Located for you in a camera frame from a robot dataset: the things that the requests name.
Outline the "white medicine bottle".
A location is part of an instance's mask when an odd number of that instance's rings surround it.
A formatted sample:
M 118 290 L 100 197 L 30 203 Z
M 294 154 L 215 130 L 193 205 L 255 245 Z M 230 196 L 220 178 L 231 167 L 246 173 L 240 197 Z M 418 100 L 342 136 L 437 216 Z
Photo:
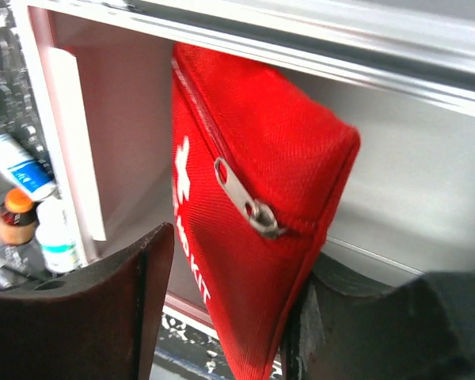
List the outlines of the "white medicine bottle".
M 39 225 L 35 237 L 48 271 L 64 274 L 80 266 L 76 244 L 67 226 L 65 209 L 60 199 L 48 198 L 36 209 Z

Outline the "brown medicine bottle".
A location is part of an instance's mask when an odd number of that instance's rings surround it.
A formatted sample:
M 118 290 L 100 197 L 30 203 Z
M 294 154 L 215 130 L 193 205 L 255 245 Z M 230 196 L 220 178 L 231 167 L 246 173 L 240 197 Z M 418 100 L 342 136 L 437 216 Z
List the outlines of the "brown medicine bottle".
M 11 189 L 0 207 L 0 241 L 6 245 L 26 244 L 36 227 L 36 204 L 20 188 Z

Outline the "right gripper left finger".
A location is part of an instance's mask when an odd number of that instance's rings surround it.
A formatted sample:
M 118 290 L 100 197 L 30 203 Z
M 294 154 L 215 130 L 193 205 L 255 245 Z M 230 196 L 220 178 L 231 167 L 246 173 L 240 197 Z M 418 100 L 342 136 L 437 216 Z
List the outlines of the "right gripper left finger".
M 147 379 L 174 251 L 161 224 L 35 287 L 0 291 L 0 379 Z

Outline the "blue white bandage roll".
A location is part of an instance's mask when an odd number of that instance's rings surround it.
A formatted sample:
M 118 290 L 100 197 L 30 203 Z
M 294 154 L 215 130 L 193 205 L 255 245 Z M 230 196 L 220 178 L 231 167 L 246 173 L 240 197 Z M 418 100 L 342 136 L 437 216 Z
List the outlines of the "blue white bandage roll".
M 8 134 L 0 135 L 0 173 L 34 202 L 56 189 L 44 167 Z

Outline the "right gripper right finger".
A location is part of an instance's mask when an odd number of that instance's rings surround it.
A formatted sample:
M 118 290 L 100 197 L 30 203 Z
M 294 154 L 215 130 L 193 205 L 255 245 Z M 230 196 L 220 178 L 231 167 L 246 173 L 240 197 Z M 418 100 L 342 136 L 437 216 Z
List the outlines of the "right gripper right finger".
M 286 379 L 475 379 L 475 272 L 389 287 L 321 255 L 281 362 Z

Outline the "grey metal case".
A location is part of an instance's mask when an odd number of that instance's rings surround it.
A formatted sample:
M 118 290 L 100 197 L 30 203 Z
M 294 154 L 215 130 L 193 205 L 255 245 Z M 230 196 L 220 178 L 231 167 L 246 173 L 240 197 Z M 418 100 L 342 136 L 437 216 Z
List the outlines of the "grey metal case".
M 82 264 L 179 231 L 165 307 L 209 325 L 203 245 L 397 287 L 475 272 L 475 1 L 15 1 Z

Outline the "red first aid pouch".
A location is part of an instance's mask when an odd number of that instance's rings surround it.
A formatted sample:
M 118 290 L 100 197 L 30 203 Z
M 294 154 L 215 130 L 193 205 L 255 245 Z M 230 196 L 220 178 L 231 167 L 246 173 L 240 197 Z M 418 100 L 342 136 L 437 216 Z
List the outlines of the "red first aid pouch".
M 277 69 L 175 43 L 173 207 L 237 379 L 266 379 L 336 214 L 358 130 Z

